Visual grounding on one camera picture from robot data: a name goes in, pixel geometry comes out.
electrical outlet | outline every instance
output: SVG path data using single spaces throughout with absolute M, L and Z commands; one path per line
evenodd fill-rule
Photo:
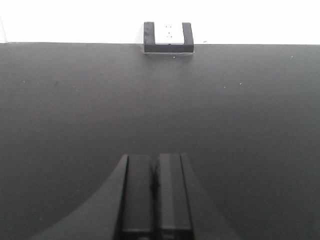
M 183 45 L 185 36 L 182 22 L 155 22 L 154 40 L 155 44 L 159 45 Z

black plastic object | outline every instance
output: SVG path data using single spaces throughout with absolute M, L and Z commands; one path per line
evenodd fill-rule
M 146 53 L 193 53 L 194 38 L 192 34 L 191 24 L 189 22 L 182 23 L 184 44 L 156 44 L 155 41 L 155 23 L 144 23 L 144 51 Z
M 121 152 L 187 151 L 241 237 L 320 240 L 320 46 L 194 47 L 0 44 L 0 239 L 67 216 Z
M 122 220 L 123 240 L 151 240 L 154 233 L 153 172 L 146 155 L 130 155 Z
M 105 183 L 73 213 L 31 240 L 116 240 L 128 156 L 124 155 Z
M 157 236 L 192 240 L 188 200 L 179 154 L 161 154 L 157 166 Z
M 201 187 L 185 154 L 181 155 L 186 194 L 196 240 L 241 240 Z
M 186 155 L 124 155 L 78 209 L 30 240 L 241 240 L 200 186 Z

black mount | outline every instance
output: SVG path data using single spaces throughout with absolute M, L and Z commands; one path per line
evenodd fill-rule
M 185 154 L 124 155 L 78 209 L 32 240 L 240 240 Z
M 143 25 L 143 46 L 145 53 L 193 53 L 194 37 L 191 24 L 182 23 L 184 44 L 156 44 L 155 23 L 146 21 Z

